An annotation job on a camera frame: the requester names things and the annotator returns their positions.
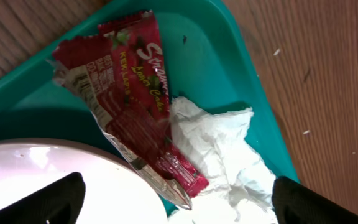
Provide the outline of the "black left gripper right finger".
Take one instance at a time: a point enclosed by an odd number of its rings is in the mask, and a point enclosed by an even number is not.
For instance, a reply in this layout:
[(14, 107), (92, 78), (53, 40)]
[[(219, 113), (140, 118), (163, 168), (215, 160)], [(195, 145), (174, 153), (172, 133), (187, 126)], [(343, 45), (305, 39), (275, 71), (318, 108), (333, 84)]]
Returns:
[(288, 177), (273, 185), (272, 203), (279, 224), (358, 224), (358, 215)]

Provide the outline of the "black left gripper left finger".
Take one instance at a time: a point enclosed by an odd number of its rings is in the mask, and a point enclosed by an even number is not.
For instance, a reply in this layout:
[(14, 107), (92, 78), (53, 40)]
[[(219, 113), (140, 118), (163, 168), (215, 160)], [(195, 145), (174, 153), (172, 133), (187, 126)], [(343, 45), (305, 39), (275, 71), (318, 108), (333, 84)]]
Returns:
[(75, 224), (85, 199), (86, 185), (79, 172), (0, 210), (0, 224)]

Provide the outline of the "white tissue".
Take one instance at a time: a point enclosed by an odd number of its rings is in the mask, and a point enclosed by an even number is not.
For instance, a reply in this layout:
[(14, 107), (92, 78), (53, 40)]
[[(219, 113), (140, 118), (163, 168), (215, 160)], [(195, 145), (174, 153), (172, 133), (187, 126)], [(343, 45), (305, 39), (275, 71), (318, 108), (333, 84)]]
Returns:
[(209, 114), (185, 97), (171, 105), (173, 142), (207, 178), (192, 198), (192, 209), (178, 209), (169, 223), (276, 223), (272, 190), (276, 176), (245, 141), (252, 108)]

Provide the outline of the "red snack wrapper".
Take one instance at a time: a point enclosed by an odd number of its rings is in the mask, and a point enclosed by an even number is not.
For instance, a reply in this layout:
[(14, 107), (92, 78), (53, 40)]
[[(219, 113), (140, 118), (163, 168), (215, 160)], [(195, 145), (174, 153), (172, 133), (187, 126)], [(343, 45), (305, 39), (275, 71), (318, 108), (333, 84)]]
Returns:
[(58, 44), (56, 82), (85, 102), (108, 141), (158, 194), (190, 209), (209, 182), (173, 142), (155, 14), (140, 11), (98, 30)]

